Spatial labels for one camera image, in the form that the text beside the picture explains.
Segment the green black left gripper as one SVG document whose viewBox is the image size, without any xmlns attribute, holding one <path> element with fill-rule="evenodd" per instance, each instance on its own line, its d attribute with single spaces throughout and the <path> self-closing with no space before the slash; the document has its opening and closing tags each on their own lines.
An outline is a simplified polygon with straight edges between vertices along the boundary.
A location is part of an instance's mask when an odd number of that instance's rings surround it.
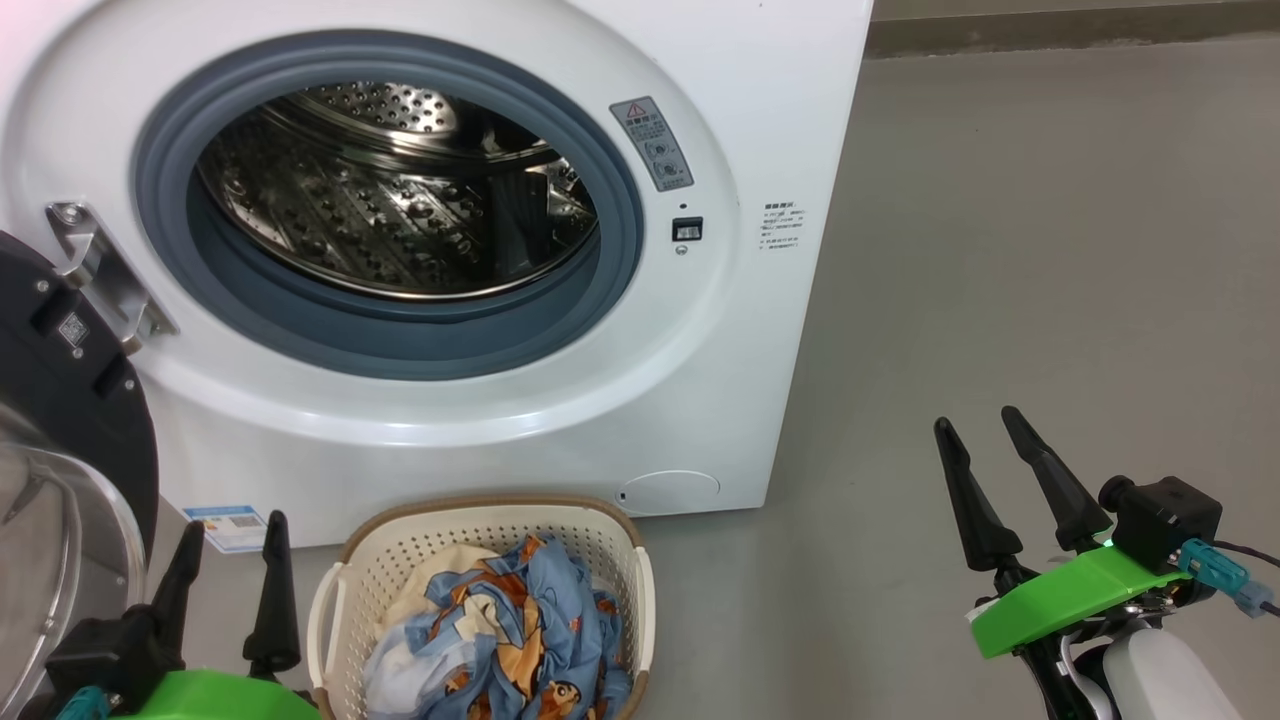
<svg viewBox="0 0 1280 720">
<path fill-rule="evenodd" d="M 265 575 L 243 657 L 250 675 L 182 669 L 189 588 L 198 577 L 205 525 L 188 521 L 151 609 L 77 624 L 44 664 L 50 689 L 28 700 L 23 719 L 319 719 L 307 698 L 275 682 L 301 661 L 287 516 L 270 512 Z"/>
</svg>

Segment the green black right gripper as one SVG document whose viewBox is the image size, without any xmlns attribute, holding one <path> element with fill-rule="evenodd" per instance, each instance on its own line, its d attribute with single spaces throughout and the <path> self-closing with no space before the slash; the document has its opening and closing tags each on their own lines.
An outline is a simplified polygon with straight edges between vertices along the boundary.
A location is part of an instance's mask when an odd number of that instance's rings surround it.
<svg viewBox="0 0 1280 720">
<path fill-rule="evenodd" d="M 1101 547 L 1098 537 L 1114 524 L 1110 515 L 1018 407 L 1004 406 L 1001 420 L 1050 506 L 1059 547 L 1083 555 L 1044 573 L 1025 568 L 1016 557 L 1023 551 L 1018 534 L 1000 521 L 974 478 L 954 424 L 938 418 L 934 441 L 966 566 L 995 571 L 996 594 L 972 612 L 972 637 L 984 659 L 1023 661 L 1047 717 L 1101 719 L 1108 700 L 1089 701 L 1073 678 L 1076 633 L 1097 637 L 1108 625 L 1161 614 L 1172 603 L 1170 589 L 1190 578 L 1179 570 L 1153 574 L 1120 550 Z"/>
</svg>

